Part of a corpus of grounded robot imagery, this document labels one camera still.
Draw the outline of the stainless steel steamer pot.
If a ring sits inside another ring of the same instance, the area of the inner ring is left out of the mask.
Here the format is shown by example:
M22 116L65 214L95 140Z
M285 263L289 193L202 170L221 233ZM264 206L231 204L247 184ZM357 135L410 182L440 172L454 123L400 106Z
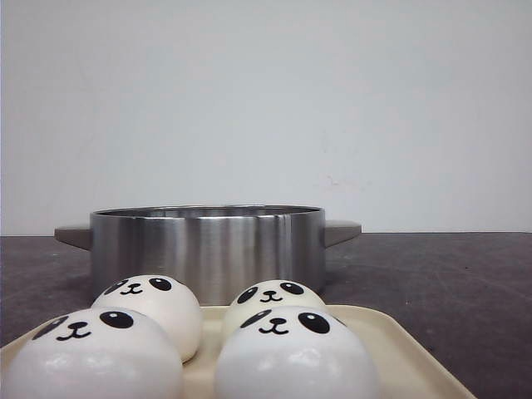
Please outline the stainless steel steamer pot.
M181 205L94 211L87 225L57 227L54 237L89 251L92 295L123 278L172 277L200 303L230 303L270 279L323 290L326 250L362 226L329 220L319 207L278 204Z

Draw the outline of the cream plastic tray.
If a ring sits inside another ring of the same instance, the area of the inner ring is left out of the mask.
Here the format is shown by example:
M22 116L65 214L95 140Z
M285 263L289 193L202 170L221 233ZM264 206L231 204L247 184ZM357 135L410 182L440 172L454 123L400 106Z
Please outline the cream plastic tray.
M199 351L184 365L184 398L212 398L214 369L221 348L226 306L206 306ZM382 398L472 398L394 318L370 308L329 305L328 311L352 329L373 357Z

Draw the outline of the panda bun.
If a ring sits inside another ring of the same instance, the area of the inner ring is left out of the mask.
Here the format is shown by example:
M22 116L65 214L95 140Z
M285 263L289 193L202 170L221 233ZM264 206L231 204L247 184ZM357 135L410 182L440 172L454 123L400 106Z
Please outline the panda bun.
M229 305L221 324L222 340L226 341L254 314L279 306L303 306L327 311L325 302L300 282L284 279L262 281L247 287Z
M225 341L217 398L378 398L376 366L361 338L334 316L287 306L260 311Z
M203 325L198 299L181 282L159 274L135 275L113 283L94 308L127 308L156 321L177 347L183 362L197 353Z
M87 308L32 332L2 376L3 398L180 398L183 367L157 322Z

